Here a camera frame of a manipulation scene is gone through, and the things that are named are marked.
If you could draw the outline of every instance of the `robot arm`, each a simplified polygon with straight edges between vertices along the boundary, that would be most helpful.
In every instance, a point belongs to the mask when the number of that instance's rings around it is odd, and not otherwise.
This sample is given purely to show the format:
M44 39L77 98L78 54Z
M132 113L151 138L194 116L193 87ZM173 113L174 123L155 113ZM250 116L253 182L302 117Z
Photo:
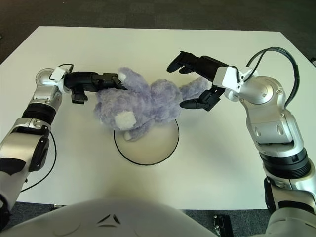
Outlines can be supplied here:
M7 224L29 173L45 164L50 126L61 105L62 94L72 92L73 103L83 104L87 101L84 91L125 89L117 74L72 73L72 67L70 70L43 69L36 75L37 88L31 101L0 143L0 230Z
M188 53L181 52L168 67L168 71L178 69L173 65L190 68L191 72L197 68L196 72L199 74L203 72L204 67L212 68L206 75L201 75L213 82L213 86L199 98L182 102L181 106L209 111L223 93L232 101L240 101L246 109L246 125L259 151L267 176L265 193L269 211L273 213L279 210L275 215L278 217L277 222L286 218L297 218L300 224L311 225L310 219L304 219L300 211L308 212L306 215L316 214L315 167L304 148L294 116L285 108L285 92L281 84L271 77L258 76L251 68L239 71L236 67L222 66L222 63L205 56L201 57L203 64L197 65L201 58L188 54L193 62L190 64L186 61L183 64L181 60L186 54Z

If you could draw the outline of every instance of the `purple teddy bear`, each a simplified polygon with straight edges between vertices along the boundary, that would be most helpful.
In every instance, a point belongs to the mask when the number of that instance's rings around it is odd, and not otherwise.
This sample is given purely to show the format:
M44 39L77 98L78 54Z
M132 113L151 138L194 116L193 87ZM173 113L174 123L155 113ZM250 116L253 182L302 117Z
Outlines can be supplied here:
M136 141L157 123L168 123L181 112L180 102L199 97L208 89L208 80L200 77L178 88L158 79L151 85L129 68L120 68L118 78L127 90L106 89L97 92L97 118L113 130L126 131L127 141Z

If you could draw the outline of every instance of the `table surface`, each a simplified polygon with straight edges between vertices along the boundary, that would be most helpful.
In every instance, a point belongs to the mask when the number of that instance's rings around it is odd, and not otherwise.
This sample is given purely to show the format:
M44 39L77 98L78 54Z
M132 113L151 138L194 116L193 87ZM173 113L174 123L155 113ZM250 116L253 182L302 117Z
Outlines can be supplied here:
M180 50L241 69L253 54L270 46L287 49L299 65L300 90L288 109L316 162L316 69L280 32L38 27L0 65L0 139L21 117L35 90L35 75L43 68L72 63L75 71L103 73L128 66L148 82L165 78L180 86L197 77L166 72ZM293 72L285 57L269 52L258 70L279 80L289 94ZM19 201L69 205L120 196L156 200L179 209L266 208L265 174L240 103L223 97L211 112L183 111L178 118L180 140L172 156L155 166L138 166L117 151L113 132L93 116L95 95L89 93L88 98L80 106L64 95L52 125L56 166ZM53 156L51 145L45 167L30 174L25 187L48 172Z

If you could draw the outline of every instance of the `black cable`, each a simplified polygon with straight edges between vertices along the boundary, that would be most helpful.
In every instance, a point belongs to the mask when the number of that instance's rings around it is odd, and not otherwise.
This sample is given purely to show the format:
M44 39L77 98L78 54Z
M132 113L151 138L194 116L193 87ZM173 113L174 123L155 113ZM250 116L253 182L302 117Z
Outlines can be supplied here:
M240 82L240 75L239 75L239 69L235 66L231 66L231 68L235 68L236 69L236 77L237 77L237 83Z
M54 166L55 166L55 163L56 163L56 159L57 159L57 148L56 148L56 142L55 142L55 138L53 136L53 134L50 132L50 135L51 135L51 138L53 139L53 143L54 143L54 148L55 148L55 158L54 158L54 163L52 165L52 167L50 168L50 171L44 176L44 178L42 178L41 180L39 180L37 183L33 184L32 186L29 186L28 188L26 189L23 189L21 192L24 192L28 189L31 189L32 187L36 186L37 184L39 184L41 181L43 181L44 179L46 179L48 177L48 175L52 172Z
M293 58L293 56L288 52L286 51L284 48L280 48L280 47L270 47L270 48L266 48L264 50L261 50L260 52L256 53L250 60L249 62L247 63L246 67L249 67L250 64L253 62L253 60L258 57L260 54L260 58L256 64L256 66L254 67L254 69L251 71L250 75L244 80L244 82L246 82L247 80L249 80L253 73L256 71L256 69L258 68L260 62L261 62L261 59L263 57L263 55L268 52L268 51L275 51L275 52L278 52L280 54L282 54L283 56L285 56L292 64L292 67L293 67L293 71L294 71L294 85L293 85L293 88L292 88L292 91L289 95L289 97L287 98L286 102L285 102L285 107L288 106L288 104L294 99L297 91L298 91L298 88L299 88L299 85L300 85L300 74L299 74L299 70L298 70L298 66L295 62L295 59Z

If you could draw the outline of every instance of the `gray floor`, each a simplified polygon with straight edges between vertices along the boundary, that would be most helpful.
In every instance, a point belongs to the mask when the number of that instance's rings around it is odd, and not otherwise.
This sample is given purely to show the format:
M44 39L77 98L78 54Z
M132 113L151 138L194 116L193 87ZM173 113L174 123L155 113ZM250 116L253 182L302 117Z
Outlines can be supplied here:
M37 26L281 31L312 58L315 11L315 0L2 0L0 63ZM17 203L11 225L50 209L50 205ZM236 237L263 233L269 219L267 210L186 213L211 230L214 213L230 214Z

